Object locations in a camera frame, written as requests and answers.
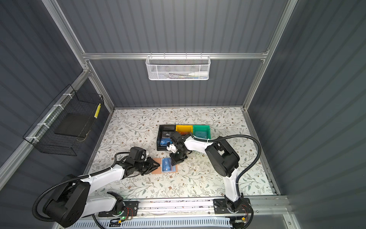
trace yellow bin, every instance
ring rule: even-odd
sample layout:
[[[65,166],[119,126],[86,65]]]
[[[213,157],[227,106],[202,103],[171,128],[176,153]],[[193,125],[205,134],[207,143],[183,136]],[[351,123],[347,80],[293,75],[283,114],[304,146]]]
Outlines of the yellow bin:
[[[181,135],[193,133],[192,125],[176,125],[175,131],[178,131]]]

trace wire basket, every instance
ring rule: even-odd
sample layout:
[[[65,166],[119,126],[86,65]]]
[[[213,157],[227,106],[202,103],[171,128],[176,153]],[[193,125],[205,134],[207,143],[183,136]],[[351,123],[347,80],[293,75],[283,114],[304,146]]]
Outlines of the wire basket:
[[[210,57],[200,59],[146,58],[150,80],[208,80]]]
[[[56,108],[44,122],[34,123],[38,131],[29,128],[23,138],[41,153],[76,156],[103,104],[103,97],[99,94],[72,91],[60,104],[54,105]],[[60,126],[65,126],[67,120],[76,122],[81,129],[80,132],[76,128],[75,130],[79,132],[77,134],[60,133]]]

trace yellow label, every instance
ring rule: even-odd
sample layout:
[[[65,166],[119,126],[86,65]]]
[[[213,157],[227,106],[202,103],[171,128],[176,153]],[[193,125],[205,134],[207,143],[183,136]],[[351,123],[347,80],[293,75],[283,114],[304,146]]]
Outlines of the yellow label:
[[[98,117],[99,111],[100,111],[100,104],[98,105],[97,110],[95,111],[94,118]]]

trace wall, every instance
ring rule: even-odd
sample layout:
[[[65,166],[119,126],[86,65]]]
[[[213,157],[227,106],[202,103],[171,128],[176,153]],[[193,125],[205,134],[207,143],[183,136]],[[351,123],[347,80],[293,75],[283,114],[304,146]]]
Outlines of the wall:
[[[365,225],[365,8],[299,1],[249,108],[303,229]]]
[[[59,1],[85,52],[265,52],[286,0]],[[208,81],[150,81],[142,60],[91,60],[116,107],[242,105],[260,60]]]
[[[39,1],[0,1],[0,166],[82,68]]]
[[[22,135],[82,68],[41,1],[0,1],[0,166]],[[94,92],[87,80],[80,90]],[[77,157],[36,149],[0,190],[1,228],[51,228],[31,214],[34,200],[65,175],[82,174],[109,113],[103,106]]]

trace floral pattern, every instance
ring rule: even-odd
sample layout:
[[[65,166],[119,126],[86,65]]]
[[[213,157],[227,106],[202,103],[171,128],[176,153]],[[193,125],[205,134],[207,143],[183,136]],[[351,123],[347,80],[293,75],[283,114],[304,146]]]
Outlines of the floral pattern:
[[[158,128],[163,124],[210,125],[212,138],[249,134],[238,107],[115,110],[90,172],[110,166],[117,152],[129,151],[133,146],[146,149],[152,158],[169,157],[168,151],[156,150]],[[238,170],[241,171],[257,155],[254,143],[245,138],[231,138],[228,142],[240,156]],[[244,195],[273,194],[260,161],[241,177],[239,187]],[[125,178],[94,194],[103,195],[108,191],[127,199],[207,197],[225,193],[222,177],[216,173],[207,155],[195,151],[177,165],[176,173]]]

